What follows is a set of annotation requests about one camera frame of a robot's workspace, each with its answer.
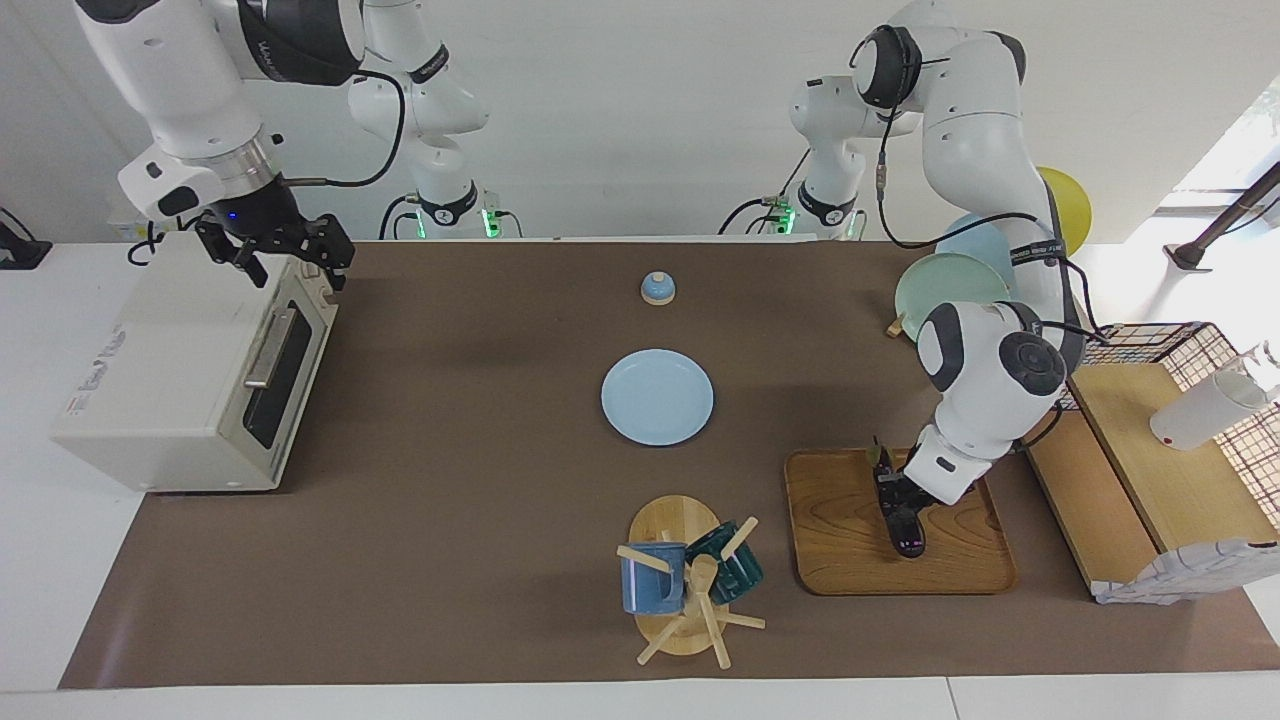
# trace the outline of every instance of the light blue plate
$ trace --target light blue plate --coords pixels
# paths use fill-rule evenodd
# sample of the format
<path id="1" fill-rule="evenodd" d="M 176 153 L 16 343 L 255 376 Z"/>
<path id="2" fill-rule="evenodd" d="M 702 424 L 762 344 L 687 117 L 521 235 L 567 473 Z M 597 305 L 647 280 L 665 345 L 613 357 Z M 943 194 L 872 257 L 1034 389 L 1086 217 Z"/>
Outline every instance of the light blue plate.
<path id="1" fill-rule="evenodd" d="M 627 439 L 663 446 L 698 434 L 712 416 L 716 393 L 698 363 L 671 350 L 641 350 L 604 375 L 600 405 Z"/>

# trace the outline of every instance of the round plate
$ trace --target round plate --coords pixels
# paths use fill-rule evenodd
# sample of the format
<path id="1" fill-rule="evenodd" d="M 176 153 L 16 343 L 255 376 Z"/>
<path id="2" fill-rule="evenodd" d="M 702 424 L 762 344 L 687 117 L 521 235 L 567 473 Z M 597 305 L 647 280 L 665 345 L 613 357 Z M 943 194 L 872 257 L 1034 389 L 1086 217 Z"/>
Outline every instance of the round plate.
<path id="1" fill-rule="evenodd" d="M 632 352 L 604 377 L 600 405 L 609 424 L 640 445 L 686 441 L 712 416 L 716 395 L 707 373 L 671 350 Z"/>
<path id="2" fill-rule="evenodd" d="M 925 255 L 902 273 L 893 292 L 893 309 L 902 316 L 902 332 L 913 341 L 934 307 L 943 302 L 996 302 L 1009 300 L 1000 273 L 982 260 L 956 252 Z"/>

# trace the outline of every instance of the brown table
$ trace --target brown table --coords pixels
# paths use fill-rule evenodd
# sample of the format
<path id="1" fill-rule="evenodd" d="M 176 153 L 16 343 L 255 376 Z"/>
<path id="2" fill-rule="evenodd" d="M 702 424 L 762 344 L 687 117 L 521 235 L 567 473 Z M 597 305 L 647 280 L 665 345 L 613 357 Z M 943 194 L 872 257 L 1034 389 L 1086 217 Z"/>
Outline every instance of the brown table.
<path id="1" fill-rule="evenodd" d="M 280 491 L 147 497 L 64 688 L 1155 673 L 1280 667 L 1243 592 L 1098 606 L 1020 457 L 989 484 L 1020 573 L 993 597 L 815 597 L 782 464 L 910 445 L 937 401 L 882 329 L 915 255 L 887 245 L 365 245 Z M 641 277 L 678 283 L 667 307 Z M 643 347 L 687 354 L 716 410 L 646 448 L 599 409 Z M 635 664 L 614 546 L 689 493 L 756 515 L 765 582 L 733 667 Z"/>

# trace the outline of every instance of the white table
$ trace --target white table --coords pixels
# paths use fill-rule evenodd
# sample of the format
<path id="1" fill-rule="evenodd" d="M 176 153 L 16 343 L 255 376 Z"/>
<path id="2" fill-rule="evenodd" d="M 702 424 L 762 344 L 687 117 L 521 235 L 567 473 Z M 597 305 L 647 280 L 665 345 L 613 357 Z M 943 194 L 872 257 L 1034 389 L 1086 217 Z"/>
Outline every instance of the white table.
<path id="1" fill-rule="evenodd" d="M 1169 242 L 1167 234 L 1156 233 Z M 1183 229 L 1180 236 L 1194 236 Z M 1271 258 L 1280 259 L 1280 242 Z M 1142 293 L 1238 296 L 1240 273 L 1263 260 L 1224 265 L 1194 286 L 1167 290 L 1155 241 L 1088 247 L 1078 258 L 1094 274 L 1100 319 L 1213 319 L 1236 342 L 1252 325 L 1222 309 L 1160 318 Z M 1243 243 L 1256 252 L 1262 243 Z M 1123 260 L 1121 269 L 1115 265 Z M 1276 717 L 1280 673 L 1053 678 L 909 678 L 850 680 L 672 680 L 652 683 L 233 687 L 51 692 L 119 551 L 141 496 L 51 443 L 46 432 L 87 360 L 141 277 L 120 245 L 60 245 L 31 273 L 0 274 L 0 719 L 8 717 L 652 717 L 696 708 L 704 717 Z M 1143 311 L 1147 302 L 1147 311 Z M 1280 580 L 1249 588 L 1280 634 Z"/>

